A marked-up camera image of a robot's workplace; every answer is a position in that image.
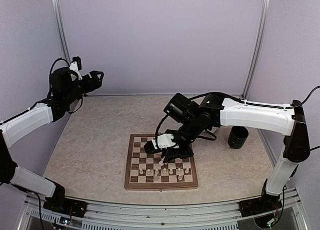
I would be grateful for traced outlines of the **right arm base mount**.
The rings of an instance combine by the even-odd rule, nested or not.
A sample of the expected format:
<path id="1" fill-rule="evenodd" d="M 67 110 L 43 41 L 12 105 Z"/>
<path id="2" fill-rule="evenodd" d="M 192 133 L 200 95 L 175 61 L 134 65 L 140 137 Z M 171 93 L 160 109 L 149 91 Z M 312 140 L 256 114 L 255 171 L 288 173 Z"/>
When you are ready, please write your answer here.
<path id="1" fill-rule="evenodd" d="M 282 208 L 282 202 L 279 198 L 262 199 L 261 197 L 257 197 L 253 199 L 242 200 L 238 204 L 242 217 L 257 215 L 276 210 L 276 208 Z"/>

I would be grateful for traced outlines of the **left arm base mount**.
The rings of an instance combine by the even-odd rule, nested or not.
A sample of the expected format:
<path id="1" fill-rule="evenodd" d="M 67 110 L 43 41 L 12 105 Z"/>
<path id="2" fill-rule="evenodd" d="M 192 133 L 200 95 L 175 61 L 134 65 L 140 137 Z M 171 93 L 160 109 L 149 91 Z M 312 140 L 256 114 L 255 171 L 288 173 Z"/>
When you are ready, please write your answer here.
<path id="1" fill-rule="evenodd" d="M 84 218 L 88 203 L 81 200 L 65 198 L 62 202 L 46 198 L 43 204 L 44 209 L 61 214 Z"/>

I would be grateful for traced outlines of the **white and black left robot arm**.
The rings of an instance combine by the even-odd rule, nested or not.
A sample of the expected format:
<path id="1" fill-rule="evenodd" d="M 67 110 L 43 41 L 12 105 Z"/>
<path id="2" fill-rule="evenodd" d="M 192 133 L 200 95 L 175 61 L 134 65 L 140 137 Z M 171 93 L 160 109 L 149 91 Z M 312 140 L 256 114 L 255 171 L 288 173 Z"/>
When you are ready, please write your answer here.
<path id="1" fill-rule="evenodd" d="M 19 140 L 35 130 L 54 123 L 71 114 L 71 105 L 83 99 L 84 95 L 102 86 L 104 73 L 91 71 L 81 76 L 78 70 L 63 67 L 49 75 L 47 97 L 36 102 L 24 112 L 0 124 L 0 181 L 21 187 L 49 198 L 59 212 L 70 207 L 64 197 L 64 188 L 59 184 L 39 176 L 13 161 L 9 149 Z"/>

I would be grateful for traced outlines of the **white bishop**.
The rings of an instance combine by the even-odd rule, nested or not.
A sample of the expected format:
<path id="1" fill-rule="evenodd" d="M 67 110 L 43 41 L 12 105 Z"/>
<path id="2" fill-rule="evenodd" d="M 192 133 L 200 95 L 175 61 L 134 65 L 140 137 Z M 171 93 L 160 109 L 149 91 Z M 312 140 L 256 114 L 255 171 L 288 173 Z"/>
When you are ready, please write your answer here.
<path id="1" fill-rule="evenodd" d="M 160 166 L 163 166 L 163 165 L 164 165 L 164 158 L 162 158 L 162 159 L 160 160 L 159 165 L 160 165 Z"/>

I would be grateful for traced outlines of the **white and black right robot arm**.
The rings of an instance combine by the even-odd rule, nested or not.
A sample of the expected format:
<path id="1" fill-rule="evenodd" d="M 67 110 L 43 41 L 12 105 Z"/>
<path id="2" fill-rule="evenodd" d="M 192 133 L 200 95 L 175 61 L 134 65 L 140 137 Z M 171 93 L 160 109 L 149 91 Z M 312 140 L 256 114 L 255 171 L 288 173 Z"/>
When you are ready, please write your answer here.
<path id="1" fill-rule="evenodd" d="M 226 93 L 209 92 L 195 98 L 177 93 L 164 108 L 166 116 L 181 123 L 174 132 L 156 134 L 154 147 L 162 151 L 163 162 L 172 158 L 191 156 L 189 145 L 205 130 L 221 126 L 249 127 L 280 133 L 284 136 L 284 150 L 270 179 L 266 180 L 256 208 L 266 212 L 275 204 L 283 187 L 297 166 L 311 153 L 308 129 L 302 102 L 267 104 L 242 100 Z"/>

